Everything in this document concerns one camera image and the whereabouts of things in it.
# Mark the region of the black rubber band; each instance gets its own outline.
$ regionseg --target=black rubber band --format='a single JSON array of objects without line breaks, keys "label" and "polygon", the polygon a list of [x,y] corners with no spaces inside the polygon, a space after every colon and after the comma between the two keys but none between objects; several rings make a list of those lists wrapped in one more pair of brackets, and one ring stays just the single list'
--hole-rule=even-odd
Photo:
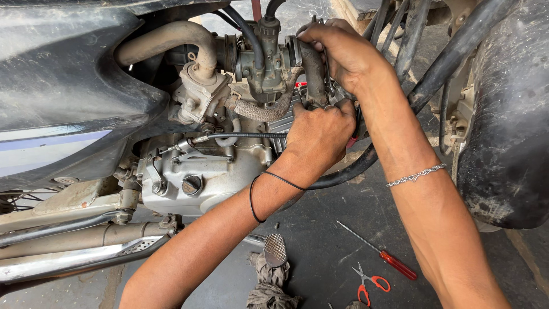
[{"label": "black rubber band", "polygon": [[283,182],[285,182],[285,183],[287,183],[287,184],[289,184],[289,185],[291,185],[291,186],[294,186],[295,188],[297,188],[297,189],[299,189],[299,190],[301,190],[301,191],[307,191],[307,189],[303,189],[302,187],[296,186],[296,185],[292,184],[291,182],[285,180],[284,178],[282,178],[282,177],[280,177],[280,176],[278,176],[278,175],[274,175],[274,174],[271,173],[271,172],[265,171],[265,172],[261,172],[261,174],[269,174],[269,175],[271,175],[271,176],[273,176],[273,177],[276,177],[276,178],[282,180]]},{"label": "black rubber band", "polygon": [[254,219],[259,223],[263,223],[265,221],[267,221],[267,219],[261,221],[258,219],[258,217],[255,215],[255,212],[254,212],[254,206],[251,205],[251,188],[254,186],[254,182],[259,178],[259,176],[261,176],[261,174],[257,175],[254,180],[251,181],[251,185],[250,185],[250,209],[251,209],[251,214],[254,216]]}]

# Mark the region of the dirty rag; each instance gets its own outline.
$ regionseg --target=dirty rag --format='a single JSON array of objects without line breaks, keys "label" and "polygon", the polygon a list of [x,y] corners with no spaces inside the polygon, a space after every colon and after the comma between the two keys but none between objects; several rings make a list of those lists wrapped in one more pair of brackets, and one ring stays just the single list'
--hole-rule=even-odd
[{"label": "dirty rag", "polygon": [[250,265],[255,267],[258,284],[250,291],[246,302],[247,309],[296,309],[301,297],[290,297],[282,290],[288,279],[290,264],[271,268],[265,261],[265,254],[250,252]]}]

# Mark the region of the braided hose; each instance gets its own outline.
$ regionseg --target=braided hose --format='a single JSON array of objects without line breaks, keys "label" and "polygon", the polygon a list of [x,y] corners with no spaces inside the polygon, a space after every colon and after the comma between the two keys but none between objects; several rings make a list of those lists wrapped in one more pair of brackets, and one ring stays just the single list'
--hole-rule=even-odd
[{"label": "braided hose", "polygon": [[236,100],[234,111],[242,116],[248,117],[260,122],[271,122],[282,118],[286,115],[294,96],[295,81],[299,75],[303,74],[303,67],[296,67],[292,69],[292,76],[286,81],[286,92],[280,96],[278,105],[274,108],[263,109],[244,101]]}]

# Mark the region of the hand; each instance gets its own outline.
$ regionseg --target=hand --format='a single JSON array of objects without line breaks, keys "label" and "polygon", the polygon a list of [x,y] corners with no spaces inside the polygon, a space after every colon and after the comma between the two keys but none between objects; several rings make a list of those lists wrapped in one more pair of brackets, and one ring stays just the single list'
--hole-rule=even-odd
[{"label": "hand", "polygon": [[314,23],[298,33],[298,38],[313,43],[317,51],[326,48],[330,76],[354,95],[360,90],[370,95],[368,92],[383,87],[388,79],[391,84],[397,80],[389,62],[343,19]]},{"label": "hand", "polygon": [[301,103],[294,105],[294,123],[282,156],[290,164],[299,165],[293,171],[303,172],[306,179],[300,175],[292,175],[292,179],[301,178],[299,183],[304,187],[345,156],[345,146],[355,130],[355,107],[349,99],[339,101],[336,106],[339,108],[307,111]]}]

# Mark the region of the red screwdriver handle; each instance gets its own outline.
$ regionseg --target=red screwdriver handle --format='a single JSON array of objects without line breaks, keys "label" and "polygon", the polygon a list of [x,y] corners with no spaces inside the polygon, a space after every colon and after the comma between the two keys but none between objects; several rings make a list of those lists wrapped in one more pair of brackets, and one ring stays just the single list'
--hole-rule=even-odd
[{"label": "red screwdriver handle", "polygon": [[416,273],[409,269],[408,266],[402,264],[401,261],[397,260],[396,258],[390,256],[387,251],[383,250],[380,254],[379,254],[379,257],[386,260],[387,263],[389,263],[391,266],[393,266],[394,268],[396,268],[397,271],[401,272],[403,275],[405,275],[408,279],[410,280],[416,280],[417,279],[417,275]]}]

